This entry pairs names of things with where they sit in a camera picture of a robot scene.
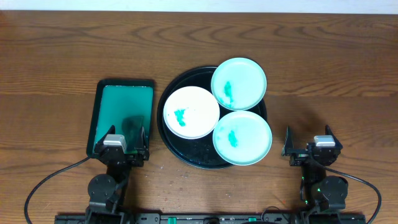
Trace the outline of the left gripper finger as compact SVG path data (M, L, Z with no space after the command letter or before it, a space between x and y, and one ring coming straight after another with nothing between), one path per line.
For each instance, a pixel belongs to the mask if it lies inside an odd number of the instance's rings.
M107 135L109 134L115 134L115 126L111 125L111 127L107 130L107 132L105 133L105 135L98 141L99 144L102 144L105 140L105 138L107 137Z
M143 126L137 132L136 148L137 149L147 149L148 148L147 138L146 138L145 130L144 130Z

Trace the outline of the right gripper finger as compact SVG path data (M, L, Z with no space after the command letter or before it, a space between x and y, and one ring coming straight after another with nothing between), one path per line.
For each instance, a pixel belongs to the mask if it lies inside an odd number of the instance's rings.
M339 140L336 138L336 136L333 134L332 130L330 129L329 125L325 126L325 134L326 135L330 135L332 136L334 142L335 142L335 146L336 147L341 147L342 144L339 142Z
M292 133L290 130L290 127L287 127L286 130L286 135L285 135L285 142L282 148L282 155L283 156L289 156L291 155L292 151L294 149L294 144L293 144L293 139L292 139Z

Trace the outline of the mint green plate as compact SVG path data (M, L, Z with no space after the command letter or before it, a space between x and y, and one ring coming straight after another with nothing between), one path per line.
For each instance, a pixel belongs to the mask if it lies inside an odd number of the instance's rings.
M213 72L211 92L217 102L233 111L256 106L267 90L264 70L248 58L231 58L222 62Z
M226 162L248 166L268 154L272 146L272 131L258 114L234 111L219 120L213 130L213 145Z

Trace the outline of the white plate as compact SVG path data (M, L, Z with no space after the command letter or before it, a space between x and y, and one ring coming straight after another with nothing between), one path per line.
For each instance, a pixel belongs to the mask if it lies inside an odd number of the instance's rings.
M199 139L214 130L220 119L220 106L208 90L186 86L167 97L162 116L176 136Z

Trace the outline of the green scrubbing sponge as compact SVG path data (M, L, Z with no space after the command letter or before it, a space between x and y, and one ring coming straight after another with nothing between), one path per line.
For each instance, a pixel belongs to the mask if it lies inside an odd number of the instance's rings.
M141 129L143 127L143 116L130 116L124 118L122 121L122 133L126 140L127 150L130 151L131 148L134 148L136 140L141 133Z

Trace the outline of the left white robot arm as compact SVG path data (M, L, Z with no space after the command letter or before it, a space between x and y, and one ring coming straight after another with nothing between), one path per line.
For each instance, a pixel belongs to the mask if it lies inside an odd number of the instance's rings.
M111 126L95 144L92 155L106 165L88 184L89 206L85 223L128 223L132 215L122 211L130 171L149 159L148 142L143 127L126 134L116 134Z

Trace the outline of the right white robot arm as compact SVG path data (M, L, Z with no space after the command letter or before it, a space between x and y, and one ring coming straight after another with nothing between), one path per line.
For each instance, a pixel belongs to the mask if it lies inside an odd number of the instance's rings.
M300 199L307 205L290 216L291 223L340 222L338 212L346 207L348 182L343 177L327 175L326 167L336 161L342 148L329 126L325 126L324 135L315 136L306 148L294 148L292 131L287 128L282 155L290 157L290 166L301 168Z

